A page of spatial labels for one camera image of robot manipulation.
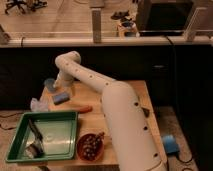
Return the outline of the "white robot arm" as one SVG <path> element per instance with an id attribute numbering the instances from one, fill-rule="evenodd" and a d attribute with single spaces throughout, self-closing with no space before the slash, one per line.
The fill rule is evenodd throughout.
<path id="1" fill-rule="evenodd" d="M 77 78 L 101 94 L 120 171 L 167 171 L 134 88 L 80 65 L 76 51 L 59 55 L 55 84 L 68 86 Z"/>

